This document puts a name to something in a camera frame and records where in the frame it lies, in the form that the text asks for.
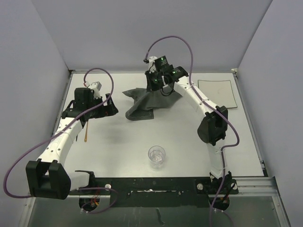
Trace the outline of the grey cloth placemat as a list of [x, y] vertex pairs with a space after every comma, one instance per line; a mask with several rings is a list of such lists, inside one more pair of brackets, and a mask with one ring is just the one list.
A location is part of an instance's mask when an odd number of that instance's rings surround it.
[[130, 121], [154, 119], [154, 110], [169, 109], [182, 97], [176, 92], [164, 96], [160, 90], [149, 92], [145, 88], [134, 88], [122, 93], [134, 100], [134, 105], [125, 113], [126, 119]]

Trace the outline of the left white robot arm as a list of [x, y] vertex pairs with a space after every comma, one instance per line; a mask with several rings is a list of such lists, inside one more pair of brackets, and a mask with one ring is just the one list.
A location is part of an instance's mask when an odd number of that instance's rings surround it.
[[107, 93], [103, 100], [96, 88], [75, 89], [74, 99], [62, 112], [57, 131], [46, 149], [36, 161], [29, 161], [26, 165], [31, 196], [64, 200], [75, 190], [81, 189], [85, 194], [96, 190], [94, 172], [75, 170], [68, 173], [64, 164], [78, 134], [90, 119], [118, 113], [111, 96]]

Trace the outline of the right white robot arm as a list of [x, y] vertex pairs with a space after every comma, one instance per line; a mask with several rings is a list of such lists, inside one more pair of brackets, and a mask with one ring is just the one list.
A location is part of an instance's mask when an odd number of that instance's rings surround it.
[[207, 145], [211, 163], [211, 189], [215, 193], [222, 193], [227, 189], [227, 162], [223, 154], [225, 137], [228, 129], [226, 120], [228, 110], [225, 106], [218, 106], [200, 91], [188, 72], [181, 66], [169, 64], [166, 56], [148, 57], [143, 60], [148, 64], [145, 72], [148, 91], [163, 92], [170, 87], [172, 92], [180, 94], [194, 109], [201, 120], [197, 134]]

